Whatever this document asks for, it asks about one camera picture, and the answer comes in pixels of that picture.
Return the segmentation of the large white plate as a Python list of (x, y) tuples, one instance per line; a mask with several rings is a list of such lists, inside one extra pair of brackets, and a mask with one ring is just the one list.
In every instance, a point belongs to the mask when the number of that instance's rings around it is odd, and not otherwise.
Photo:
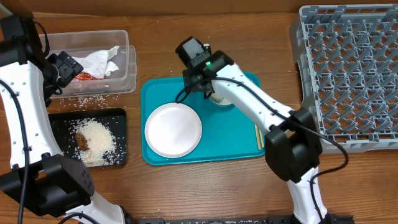
[(203, 128), (198, 114), (181, 103), (167, 103), (148, 117), (144, 136), (158, 155), (179, 158), (191, 153), (199, 144)]

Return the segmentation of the grey dishwasher rack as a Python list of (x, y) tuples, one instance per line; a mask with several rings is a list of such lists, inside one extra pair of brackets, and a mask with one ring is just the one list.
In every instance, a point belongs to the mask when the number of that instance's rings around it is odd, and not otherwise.
[(290, 41), (324, 152), (395, 149), (397, 5), (302, 6)]

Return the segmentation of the wooden chopstick left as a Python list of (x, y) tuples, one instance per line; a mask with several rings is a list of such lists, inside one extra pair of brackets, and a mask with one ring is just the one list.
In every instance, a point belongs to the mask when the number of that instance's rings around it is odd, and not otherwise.
[(257, 142), (257, 149), (260, 151), (262, 149), (261, 147), (261, 141), (259, 138), (259, 131), (256, 125), (254, 125), (254, 130), (255, 130), (255, 134), (256, 134), (256, 142)]

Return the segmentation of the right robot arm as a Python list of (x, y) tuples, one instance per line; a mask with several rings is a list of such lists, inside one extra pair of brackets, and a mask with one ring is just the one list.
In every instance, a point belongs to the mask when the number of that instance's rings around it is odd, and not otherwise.
[(181, 103), (194, 92), (219, 104), (234, 105), (264, 135), (268, 166), (287, 182), (294, 203), (296, 223), (325, 223), (317, 174), (322, 145), (309, 110), (293, 110), (254, 84), (229, 56), (211, 51), (194, 37), (184, 40), (175, 53), (185, 65)]

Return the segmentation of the wooden chopstick right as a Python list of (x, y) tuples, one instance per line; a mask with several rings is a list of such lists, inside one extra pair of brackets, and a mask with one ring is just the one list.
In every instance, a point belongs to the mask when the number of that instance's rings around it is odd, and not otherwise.
[(264, 137), (263, 137), (263, 135), (262, 135), (261, 130), (259, 130), (259, 137), (260, 137), (261, 147), (265, 147), (265, 144), (264, 144)]

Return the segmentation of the white napkin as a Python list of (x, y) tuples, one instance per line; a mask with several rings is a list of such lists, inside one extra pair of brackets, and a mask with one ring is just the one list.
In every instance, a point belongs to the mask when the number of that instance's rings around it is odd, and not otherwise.
[(115, 46), (109, 50), (99, 50), (86, 57), (73, 57), (73, 59), (83, 67), (82, 75), (88, 75), (91, 80), (100, 80), (119, 70), (119, 67), (111, 61), (118, 50), (119, 46)]

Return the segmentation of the pile of rice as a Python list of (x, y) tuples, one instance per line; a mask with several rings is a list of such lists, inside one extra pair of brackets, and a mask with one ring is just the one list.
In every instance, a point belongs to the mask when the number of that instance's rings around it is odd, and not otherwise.
[[(121, 144), (107, 126), (107, 123), (94, 118), (75, 119), (68, 122), (68, 129), (72, 141), (68, 149), (73, 149), (72, 156), (87, 167), (114, 166), (123, 163), (125, 152), (121, 151)], [(89, 149), (81, 151), (76, 143), (75, 134), (82, 133), (88, 141)]]

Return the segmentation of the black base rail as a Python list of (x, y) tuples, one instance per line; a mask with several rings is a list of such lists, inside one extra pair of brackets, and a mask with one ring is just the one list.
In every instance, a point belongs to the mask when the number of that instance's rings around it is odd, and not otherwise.
[[(137, 224), (296, 224), (300, 223), (294, 215), (268, 216), (265, 218), (219, 218), (219, 219), (185, 219), (164, 220), (163, 218), (140, 218)], [(323, 223), (354, 224), (353, 216), (327, 215)]]

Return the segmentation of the clear plastic bin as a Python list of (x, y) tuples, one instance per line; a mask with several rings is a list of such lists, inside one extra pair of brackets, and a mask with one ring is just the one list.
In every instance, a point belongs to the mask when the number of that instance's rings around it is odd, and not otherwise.
[(136, 88), (137, 63), (135, 48), (129, 44), (125, 30), (97, 30), (49, 34), (50, 53), (64, 51), (76, 60), (100, 50), (112, 50), (108, 62), (118, 67), (103, 78), (73, 80), (63, 89), (61, 98), (75, 96), (130, 93)]

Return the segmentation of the brown food scrap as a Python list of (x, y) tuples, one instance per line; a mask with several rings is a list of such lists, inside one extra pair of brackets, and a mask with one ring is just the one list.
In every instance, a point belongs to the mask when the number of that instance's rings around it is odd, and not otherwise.
[(88, 141), (84, 137), (84, 135), (82, 135), (82, 133), (76, 133), (75, 139), (76, 139), (76, 143), (78, 144), (78, 147), (81, 151), (87, 151), (89, 149)]

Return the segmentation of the red sauce packet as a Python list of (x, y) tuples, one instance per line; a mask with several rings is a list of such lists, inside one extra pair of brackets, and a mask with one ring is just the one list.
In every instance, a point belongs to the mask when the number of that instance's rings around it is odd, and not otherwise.
[(81, 72), (73, 79), (74, 82), (90, 81), (90, 80), (98, 80), (98, 78), (90, 75), (89, 73)]

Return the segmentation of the wooden chopstick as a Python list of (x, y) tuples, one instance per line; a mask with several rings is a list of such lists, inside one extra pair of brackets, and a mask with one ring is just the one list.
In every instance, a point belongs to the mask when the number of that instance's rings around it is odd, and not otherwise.
[(254, 130), (255, 130), (255, 134), (256, 134), (256, 142), (257, 142), (257, 149), (260, 151), (262, 149), (261, 147), (261, 141), (259, 138), (259, 131), (256, 125), (254, 125)]
[(264, 137), (263, 137), (263, 135), (262, 135), (261, 130), (259, 130), (259, 137), (260, 137), (261, 147), (265, 147), (265, 144), (264, 144)]

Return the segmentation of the teal serving tray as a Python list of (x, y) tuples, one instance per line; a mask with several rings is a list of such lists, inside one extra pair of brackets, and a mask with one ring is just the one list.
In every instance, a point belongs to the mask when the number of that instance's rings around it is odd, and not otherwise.
[[(183, 89), (183, 78), (156, 78), (147, 81), (141, 88), (142, 128), (149, 115), (158, 107), (173, 103)], [(156, 154), (147, 144), (142, 132), (142, 156), (153, 166), (169, 166), (199, 162), (216, 162), (233, 159), (262, 157), (264, 147), (257, 149), (254, 123), (239, 109), (218, 106), (205, 100), (202, 92), (189, 94), (183, 103), (199, 116), (203, 132), (198, 146), (183, 157), (169, 159)]]

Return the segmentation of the black rectangular tray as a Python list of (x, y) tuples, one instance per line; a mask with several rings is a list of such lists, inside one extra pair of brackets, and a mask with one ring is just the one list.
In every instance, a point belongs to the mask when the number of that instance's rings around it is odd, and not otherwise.
[(84, 118), (94, 118), (102, 123), (107, 123), (111, 132), (119, 138), (116, 142), (121, 144), (121, 151), (126, 153), (123, 163), (114, 166), (125, 165), (127, 162), (127, 117), (126, 112), (121, 108), (51, 114), (49, 119), (53, 135), (64, 155), (74, 159), (72, 156), (74, 150), (68, 149), (68, 146), (71, 146), (70, 143), (72, 142), (70, 140), (71, 134), (68, 131), (71, 125), (68, 122)]

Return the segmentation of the grey saucer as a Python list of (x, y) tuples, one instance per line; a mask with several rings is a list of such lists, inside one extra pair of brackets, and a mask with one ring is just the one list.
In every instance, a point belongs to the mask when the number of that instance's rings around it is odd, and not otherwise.
[(229, 101), (229, 100), (227, 100), (226, 98), (224, 98), (224, 97), (222, 97), (222, 96), (219, 96), (219, 95), (217, 95), (216, 93), (212, 93), (211, 95), (210, 95), (210, 100), (215, 104), (215, 105), (218, 105), (218, 106), (230, 106), (230, 105), (232, 105), (232, 103)]

